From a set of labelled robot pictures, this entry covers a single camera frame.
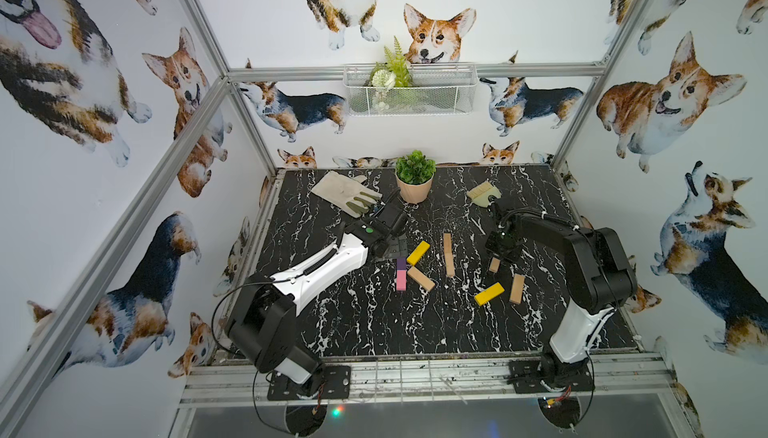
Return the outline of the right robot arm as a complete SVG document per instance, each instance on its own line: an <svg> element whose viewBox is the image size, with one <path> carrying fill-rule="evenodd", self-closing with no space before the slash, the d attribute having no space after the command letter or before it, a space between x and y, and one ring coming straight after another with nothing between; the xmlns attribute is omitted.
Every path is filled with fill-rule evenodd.
<svg viewBox="0 0 768 438"><path fill-rule="evenodd" d="M635 273L618 234L610 228L584 230L579 225L532 209L504 210L489 199L496 228L485 248L509 264L519 258L524 241L561 254L568 307L543 347L538 367L515 372L514 381L536 379L563 388L587 367L590 351L605 324L637 292Z"/></svg>

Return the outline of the wooden block bottom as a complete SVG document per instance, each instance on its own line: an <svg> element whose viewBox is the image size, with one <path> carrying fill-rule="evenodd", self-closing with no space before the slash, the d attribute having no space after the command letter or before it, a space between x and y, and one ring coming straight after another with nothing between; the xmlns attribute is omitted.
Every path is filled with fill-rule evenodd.
<svg viewBox="0 0 768 438"><path fill-rule="evenodd" d="M454 278L456 276L454 256L451 254L447 254L445 256L445 270L446 270L447 277Z"/></svg>

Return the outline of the slanted yellow block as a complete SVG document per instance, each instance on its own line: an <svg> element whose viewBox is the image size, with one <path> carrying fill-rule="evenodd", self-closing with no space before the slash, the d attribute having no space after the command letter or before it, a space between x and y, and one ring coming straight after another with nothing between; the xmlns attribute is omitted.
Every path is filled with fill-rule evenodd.
<svg viewBox="0 0 768 438"><path fill-rule="evenodd" d="M500 283L494 283L490 287L476 294L474 300L479 307L482 307L488 304L491 300L501 296L504 292L505 289Z"/></svg>

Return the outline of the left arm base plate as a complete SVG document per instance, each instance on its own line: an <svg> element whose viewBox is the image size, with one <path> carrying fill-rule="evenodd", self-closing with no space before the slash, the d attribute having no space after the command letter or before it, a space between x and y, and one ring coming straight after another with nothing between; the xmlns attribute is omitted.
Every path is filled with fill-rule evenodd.
<svg viewBox="0 0 768 438"><path fill-rule="evenodd" d="M267 393L268 401L309 399L347 399L350 395L352 368L345 365L322 365L303 383L287 374L275 372Z"/></svg>

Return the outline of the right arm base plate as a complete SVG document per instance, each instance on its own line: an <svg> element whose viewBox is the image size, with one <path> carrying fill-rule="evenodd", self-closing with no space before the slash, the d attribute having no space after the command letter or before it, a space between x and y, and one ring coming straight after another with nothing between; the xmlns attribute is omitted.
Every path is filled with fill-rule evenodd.
<svg viewBox="0 0 768 438"><path fill-rule="evenodd" d="M594 379L590 372L590 361L561 363L549 356L536 360L510 361L507 383L518 394L561 394L591 392Z"/></svg>

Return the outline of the wooden block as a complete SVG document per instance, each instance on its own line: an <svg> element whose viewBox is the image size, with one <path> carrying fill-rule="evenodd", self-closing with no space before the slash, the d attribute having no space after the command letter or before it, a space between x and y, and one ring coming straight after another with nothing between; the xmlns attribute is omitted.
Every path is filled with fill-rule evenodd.
<svg viewBox="0 0 768 438"><path fill-rule="evenodd" d="M444 250L444 256L445 257L452 257L453 256L452 237L451 237L450 233L444 233L443 234L443 250Z"/></svg>
<svg viewBox="0 0 768 438"><path fill-rule="evenodd" d="M523 300L524 288L525 277L520 274L515 274L512 280L509 302L515 305L521 304Z"/></svg>
<svg viewBox="0 0 768 438"><path fill-rule="evenodd" d="M490 273L496 274L498 272L499 268L500 268L500 264L501 264L501 261L498 258L496 258L496 257L492 258L491 262L490 262L490 265L489 265L489 268L488 268L488 271Z"/></svg>
<svg viewBox="0 0 768 438"><path fill-rule="evenodd" d="M435 287L435 283L416 267L410 267L407 271L407 276L426 292L430 292Z"/></svg>
<svg viewBox="0 0 768 438"><path fill-rule="evenodd" d="M454 278L456 276L454 256L451 254L447 254L445 256L445 270L446 270L447 277Z"/></svg>

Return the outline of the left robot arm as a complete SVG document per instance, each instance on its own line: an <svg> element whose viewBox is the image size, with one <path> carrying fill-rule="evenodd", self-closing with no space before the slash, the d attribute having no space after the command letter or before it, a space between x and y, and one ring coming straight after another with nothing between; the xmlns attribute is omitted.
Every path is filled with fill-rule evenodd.
<svg viewBox="0 0 768 438"><path fill-rule="evenodd" d="M327 372L298 343L297 317L370 256L384 256L389 242L403 234L407 217L397 195L394 191L371 212L341 222L335 241L299 264L268 278L251 276L243 284L223 332L258 372L279 373L305 396L319 391Z"/></svg>

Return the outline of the pink block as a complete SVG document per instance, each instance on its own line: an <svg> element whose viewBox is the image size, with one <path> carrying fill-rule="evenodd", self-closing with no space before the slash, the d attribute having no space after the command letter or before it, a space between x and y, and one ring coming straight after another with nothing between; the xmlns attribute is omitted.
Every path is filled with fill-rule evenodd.
<svg viewBox="0 0 768 438"><path fill-rule="evenodd" d="M396 272L395 286L396 286L396 290L399 292L403 292L407 289L407 271L406 270L399 269Z"/></svg>

